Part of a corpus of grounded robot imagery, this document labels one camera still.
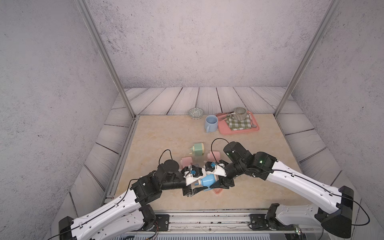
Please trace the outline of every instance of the concrete wall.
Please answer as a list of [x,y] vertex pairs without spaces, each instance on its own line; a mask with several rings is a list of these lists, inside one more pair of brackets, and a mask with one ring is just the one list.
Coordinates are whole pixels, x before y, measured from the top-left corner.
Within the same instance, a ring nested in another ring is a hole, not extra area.
[[293,97],[384,226],[384,1],[344,1]]
[[125,88],[286,86],[330,0],[87,0]]
[[0,11],[0,239],[42,239],[117,90],[74,1]]

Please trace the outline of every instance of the metal frame pole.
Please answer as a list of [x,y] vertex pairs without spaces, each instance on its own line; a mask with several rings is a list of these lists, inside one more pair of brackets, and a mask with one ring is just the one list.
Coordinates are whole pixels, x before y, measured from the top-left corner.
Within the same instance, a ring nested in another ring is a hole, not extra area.
[[284,93],[279,105],[276,108],[276,111],[274,113],[275,118],[277,118],[277,116],[280,114],[286,101],[288,100],[288,98],[291,95],[293,89],[295,88],[297,82],[299,81],[305,67],[307,66],[313,53],[315,52],[317,45],[319,44],[321,38],[324,36],[325,31],[327,30],[330,22],[332,21],[335,13],[337,12],[338,7],[339,7],[339,3],[340,3],[340,0],[332,0],[331,4],[329,5],[328,10],[325,13],[323,20],[321,21],[319,27],[317,28],[316,33],[313,35],[313,38],[311,40],[311,43],[308,46],[307,51],[305,52],[303,58],[301,59],[301,62],[299,64],[299,66],[297,67],[295,74],[293,75],[291,81],[289,82],[289,84],[285,90],[285,93]]
[[131,107],[131,104],[128,101],[127,95],[125,94],[124,88],[121,85],[120,79],[116,73],[115,68],[113,67],[113,64],[111,62],[111,59],[109,58],[109,55],[107,53],[107,50],[105,49],[105,46],[103,42],[101,41],[100,34],[97,31],[96,25],[92,19],[91,14],[89,13],[87,4],[84,0],[75,0],[76,5],[83,16],[84,22],[88,27],[88,30],[99,50],[99,53],[101,55],[101,58],[103,59],[105,65],[107,66],[107,69],[109,71],[109,74],[111,75],[111,78],[113,82],[116,85],[117,90],[119,91],[119,94],[122,98],[122,101],[124,102],[125,106],[128,109],[129,114],[132,116],[132,119],[135,118],[135,113],[133,112],[133,109]]

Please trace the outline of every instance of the checkered napkin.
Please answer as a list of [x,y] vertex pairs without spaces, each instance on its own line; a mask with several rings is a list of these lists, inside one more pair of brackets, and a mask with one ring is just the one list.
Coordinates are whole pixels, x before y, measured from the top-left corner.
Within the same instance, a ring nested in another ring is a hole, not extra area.
[[232,131],[250,129],[252,127],[251,126],[251,120],[249,119],[248,114],[247,114],[247,117],[243,121],[237,121],[231,117],[228,117],[225,121],[227,122],[229,128]]

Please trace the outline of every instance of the light blue mug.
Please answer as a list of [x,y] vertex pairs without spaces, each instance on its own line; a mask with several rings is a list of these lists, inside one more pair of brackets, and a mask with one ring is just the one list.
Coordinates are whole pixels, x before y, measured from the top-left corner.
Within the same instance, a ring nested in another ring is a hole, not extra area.
[[214,132],[218,128],[217,124],[218,124],[217,117],[215,115],[209,115],[205,118],[204,128],[207,131],[207,133]]

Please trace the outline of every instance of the wooden floor board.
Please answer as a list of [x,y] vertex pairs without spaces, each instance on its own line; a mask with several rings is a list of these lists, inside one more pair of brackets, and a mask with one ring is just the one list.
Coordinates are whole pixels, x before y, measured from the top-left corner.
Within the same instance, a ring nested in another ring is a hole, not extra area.
[[295,101],[286,101],[280,113],[301,114],[303,111]]
[[302,161],[325,148],[325,144],[315,130],[286,135],[297,161]]
[[243,101],[233,87],[217,87],[217,93],[224,113],[233,112],[237,107],[245,108]]
[[256,114],[274,113],[275,110],[250,87],[234,87],[249,111]]
[[331,185],[341,168],[328,148],[300,162],[303,173],[316,181]]
[[[146,90],[146,88],[124,88],[125,94],[127,95],[128,100],[132,100],[134,97]],[[116,97],[115,102],[113,103],[112,109],[114,108],[125,108],[125,104],[121,99],[120,94]]]
[[120,153],[128,129],[127,127],[104,125],[96,139],[96,143]]
[[112,177],[119,155],[98,144],[93,145],[84,165],[106,189]]
[[[364,210],[367,212],[371,221],[369,224],[365,226],[356,226],[355,230],[352,234],[352,240],[383,240],[384,239],[384,230],[376,220],[375,216],[369,210],[367,204],[365,204],[364,200],[361,201],[360,204]],[[368,221],[365,213],[360,209],[356,224],[364,224]]]
[[135,114],[140,114],[165,88],[148,88],[130,101]]
[[267,101],[274,109],[279,105],[285,89],[282,87],[251,87],[265,101]]
[[313,129],[313,125],[304,114],[279,114],[277,121],[284,134],[292,134]]
[[103,194],[104,191],[99,183],[84,166],[71,189],[71,196],[79,217],[99,208],[103,201]]
[[204,114],[221,113],[216,88],[199,88],[196,107],[204,110]]
[[189,109],[196,106],[199,88],[183,88],[173,103],[168,115],[188,114]]
[[162,91],[157,98],[155,98],[140,114],[143,115],[164,115],[167,114],[177,96],[179,95],[181,87],[166,88]]
[[133,118],[129,114],[127,108],[116,108],[116,109],[111,109],[104,124],[121,126],[121,127],[129,127],[132,121],[133,121]]

